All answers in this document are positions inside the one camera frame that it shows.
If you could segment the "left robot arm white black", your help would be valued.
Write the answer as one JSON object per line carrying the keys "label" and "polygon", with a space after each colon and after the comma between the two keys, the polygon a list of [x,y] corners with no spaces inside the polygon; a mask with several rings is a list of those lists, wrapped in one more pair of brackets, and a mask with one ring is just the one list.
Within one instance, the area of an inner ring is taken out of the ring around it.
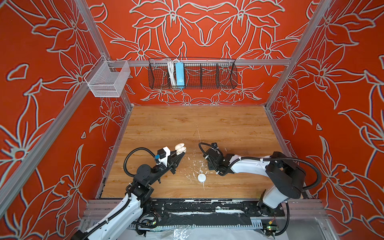
{"label": "left robot arm white black", "polygon": [[[138,167],[135,174],[132,174],[128,171],[127,163],[129,158],[138,151],[149,153],[156,165],[150,167],[143,164]],[[78,230],[71,239],[116,240],[130,225],[135,225],[137,230],[156,228],[159,218],[151,211],[151,195],[154,191],[152,184],[160,182],[161,177],[167,172],[175,174],[186,151],[184,143],[176,145],[173,151],[164,147],[156,154],[144,147],[132,150],[123,163],[125,174],[133,178],[132,183],[126,187],[124,198],[96,225],[84,232]]]}

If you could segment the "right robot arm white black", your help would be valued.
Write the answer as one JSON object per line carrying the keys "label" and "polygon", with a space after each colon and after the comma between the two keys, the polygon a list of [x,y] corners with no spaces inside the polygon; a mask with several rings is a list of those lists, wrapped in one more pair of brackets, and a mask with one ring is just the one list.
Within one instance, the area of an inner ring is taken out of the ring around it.
{"label": "right robot arm white black", "polygon": [[[287,157],[281,152],[273,152],[266,157],[242,157],[235,154],[224,155],[215,143],[200,142],[199,148],[208,161],[209,169],[222,177],[242,173],[268,177],[274,185],[265,190],[259,200],[264,208],[274,210],[282,202],[299,199],[303,191],[318,186],[322,179],[322,173],[315,165],[301,159]],[[310,167],[315,172],[316,179],[312,184],[304,185],[307,173],[299,163]]]}

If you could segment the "white round disc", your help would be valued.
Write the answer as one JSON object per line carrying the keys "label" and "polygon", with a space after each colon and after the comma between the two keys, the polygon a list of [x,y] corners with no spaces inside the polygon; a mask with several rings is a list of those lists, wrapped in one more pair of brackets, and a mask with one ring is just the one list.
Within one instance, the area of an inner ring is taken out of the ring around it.
{"label": "white round disc", "polygon": [[199,181],[200,183],[204,183],[206,180],[207,180],[207,177],[206,177],[205,174],[200,173],[200,174],[198,175],[198,181]]}

